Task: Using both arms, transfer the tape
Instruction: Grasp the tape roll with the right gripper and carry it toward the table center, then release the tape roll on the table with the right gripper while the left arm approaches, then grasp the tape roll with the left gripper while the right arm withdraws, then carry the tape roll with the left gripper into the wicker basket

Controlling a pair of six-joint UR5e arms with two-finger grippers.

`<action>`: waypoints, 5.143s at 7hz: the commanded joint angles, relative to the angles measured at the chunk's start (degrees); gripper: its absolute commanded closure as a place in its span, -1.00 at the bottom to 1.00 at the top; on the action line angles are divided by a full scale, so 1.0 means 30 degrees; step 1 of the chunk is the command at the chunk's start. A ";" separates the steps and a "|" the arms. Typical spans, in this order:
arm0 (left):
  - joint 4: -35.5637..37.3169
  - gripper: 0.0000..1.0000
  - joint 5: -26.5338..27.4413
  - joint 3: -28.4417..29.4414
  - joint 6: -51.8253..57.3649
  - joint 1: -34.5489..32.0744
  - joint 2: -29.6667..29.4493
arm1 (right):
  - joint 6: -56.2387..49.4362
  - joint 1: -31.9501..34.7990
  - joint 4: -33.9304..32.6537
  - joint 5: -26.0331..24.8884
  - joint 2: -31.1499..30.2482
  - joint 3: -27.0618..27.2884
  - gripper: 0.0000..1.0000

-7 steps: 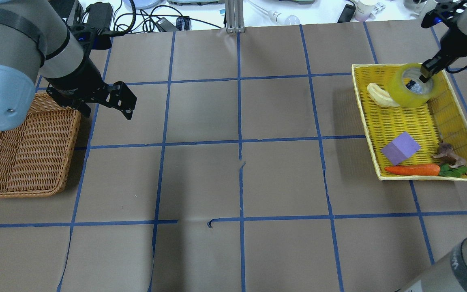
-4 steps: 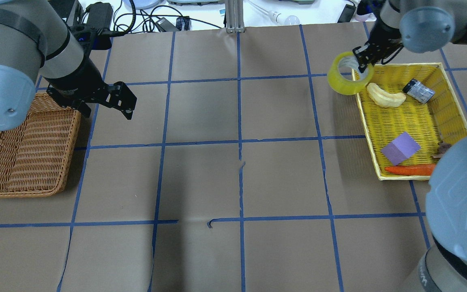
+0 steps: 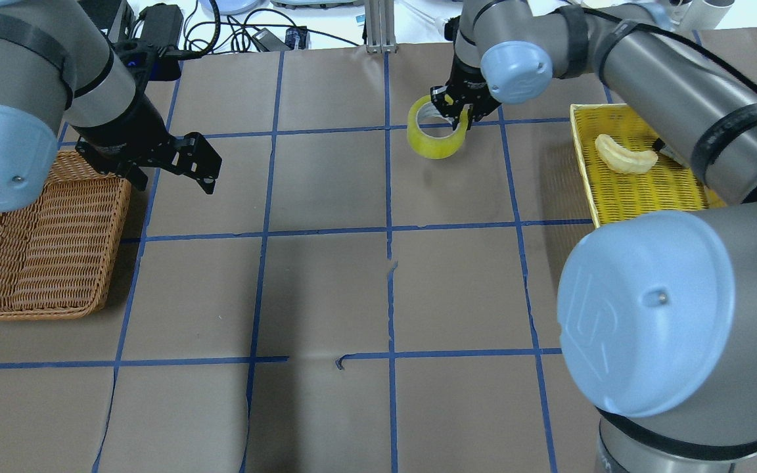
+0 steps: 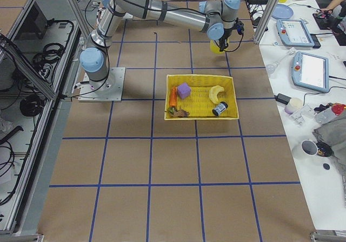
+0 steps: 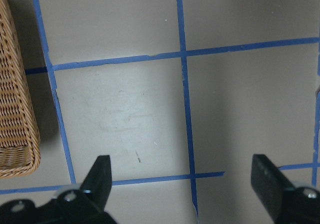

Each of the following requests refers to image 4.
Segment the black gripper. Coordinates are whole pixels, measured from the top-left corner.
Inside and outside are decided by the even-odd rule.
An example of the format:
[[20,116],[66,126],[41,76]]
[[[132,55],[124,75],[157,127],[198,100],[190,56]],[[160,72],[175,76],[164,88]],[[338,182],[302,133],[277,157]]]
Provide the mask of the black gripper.
[[231,36],[233,28],[224,28],[223,36],[219,39],[219,50],[224,51],[229,47],[228,38]]

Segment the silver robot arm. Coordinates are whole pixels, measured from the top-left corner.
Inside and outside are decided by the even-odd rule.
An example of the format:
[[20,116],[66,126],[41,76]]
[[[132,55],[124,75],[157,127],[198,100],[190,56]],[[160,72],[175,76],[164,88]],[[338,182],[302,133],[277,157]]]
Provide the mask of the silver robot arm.
[[110,72],[108,48],[125,14],[205,33],[223,52],[227,51],[228,38],[234,30],[243,34],[243,24],[237,17],[239,6],[240,0],[204,1],[199,3],[197,10],[160,0],[109,0],[101,21],[88,36],[86,49],[80,55],[92,92],[108,92],[115,84]]

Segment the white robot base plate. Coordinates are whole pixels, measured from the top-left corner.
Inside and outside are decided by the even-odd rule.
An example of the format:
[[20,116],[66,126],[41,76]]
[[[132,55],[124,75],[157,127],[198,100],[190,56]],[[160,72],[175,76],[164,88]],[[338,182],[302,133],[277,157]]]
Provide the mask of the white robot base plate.
[[103,81],[83,84],[80,89],[80,102],[121,102],[125,79],[125,67],[110,68],[109,77]]

